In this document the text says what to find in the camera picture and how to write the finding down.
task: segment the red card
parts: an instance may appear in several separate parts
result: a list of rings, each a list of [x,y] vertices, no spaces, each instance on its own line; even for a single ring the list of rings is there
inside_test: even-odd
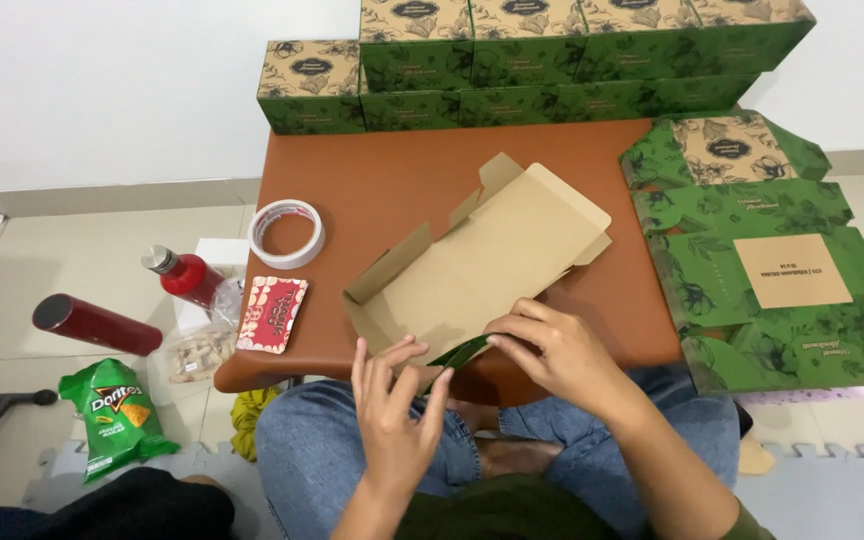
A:
[[[235,348],[282,354],[308,287],[304,279],[253,278]]]

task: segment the foot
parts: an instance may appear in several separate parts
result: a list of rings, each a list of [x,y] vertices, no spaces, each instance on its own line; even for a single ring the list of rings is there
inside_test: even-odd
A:
[[[562,445],[546,441],[476,438],[482,464],[482,480],[524,473],[539,476],[562,451]]]
[[[498,430],[498,407],[492,405],[480,405],[459,399],[449,399],[445,407],[459,413],[462,422],[468,428],[470,434]]]

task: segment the green shirt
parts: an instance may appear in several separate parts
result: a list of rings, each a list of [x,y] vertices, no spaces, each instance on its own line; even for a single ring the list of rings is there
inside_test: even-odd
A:
[[[469,484],[449,498],[416,493],[396,540],[618,540],[606,521],[569,491],[529,474],[502,474]],[[651,538],[651,533],[643,535]],[[775,540],[741,508],[722,540]]]

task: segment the red water bottle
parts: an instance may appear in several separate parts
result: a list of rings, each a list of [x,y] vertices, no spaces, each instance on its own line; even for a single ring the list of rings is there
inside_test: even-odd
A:
[[[212,306],[215,289],[225,279],[198,254],[176,254],[160,245],[151,246],[151,253],[142,255],[142,266],[160,274],[165,292],[206,310]]]

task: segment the snack in plastic bag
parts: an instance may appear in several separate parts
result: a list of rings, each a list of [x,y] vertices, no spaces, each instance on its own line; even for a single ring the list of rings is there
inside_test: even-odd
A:
[[[166,343],[162,348],[169,381],[195,383],[212,379],[215,371],[235,353],[235,328],[221,321]]]
[[[135,460],[174,454],[180,448],[162,436],[152,400],[139,386],[136,372],[115,358],[66,374],[58,382],[58,395],[71,401],[85,422],[86,484]]]

